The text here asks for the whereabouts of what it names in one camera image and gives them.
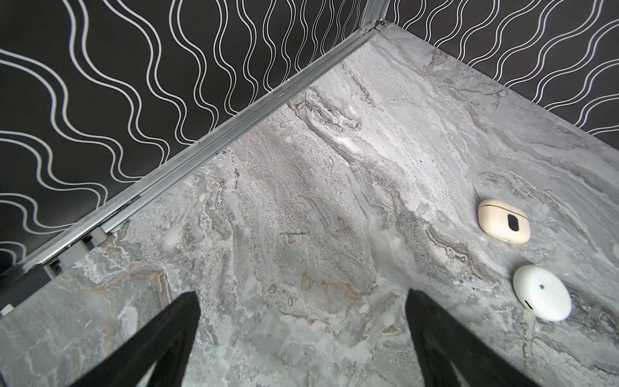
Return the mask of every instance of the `beige earbud case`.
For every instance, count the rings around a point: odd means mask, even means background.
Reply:
[[[491,237],[521,245],[531,237],[529,219],[523,210],[496,199],[487,199],[477,210],[479,226]]]

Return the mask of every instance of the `black patterned wallpaper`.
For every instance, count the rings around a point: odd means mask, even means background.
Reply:
[[[0,2],[0,272],[329,51],[365,3]]]
[[[386,18],[619,149],[619,1],[391,0]]]

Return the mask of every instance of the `charging case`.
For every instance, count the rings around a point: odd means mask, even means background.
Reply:
[[[529,219],[516,206],[496,199],[487,199],[477,210],[479,226],[491,237],[514,245],[526,243],[531,237]]]
[[[535,316],[548,321],[565,320],[572,310],[568,289],[550,271],[526,265],[514,274],[514,290],[520,303]]]

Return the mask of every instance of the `gray marble tabletop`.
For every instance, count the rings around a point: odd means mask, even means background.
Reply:
[[[389,26],[0,320],[9,386],[64,386],[181,292],[185,386],[421,386],[425,291],[544,386],[619,385],[619,152]],[[477,204],[524,209],[521,246]],[[511,287],[542,266],[572,315]]]

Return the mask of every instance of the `wavy line pattern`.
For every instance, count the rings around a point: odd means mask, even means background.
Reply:
[[[386,18],[619,149],[612,2],[391,0]]]
[[[0,274],[335,47],[366,6],[8,1]]]

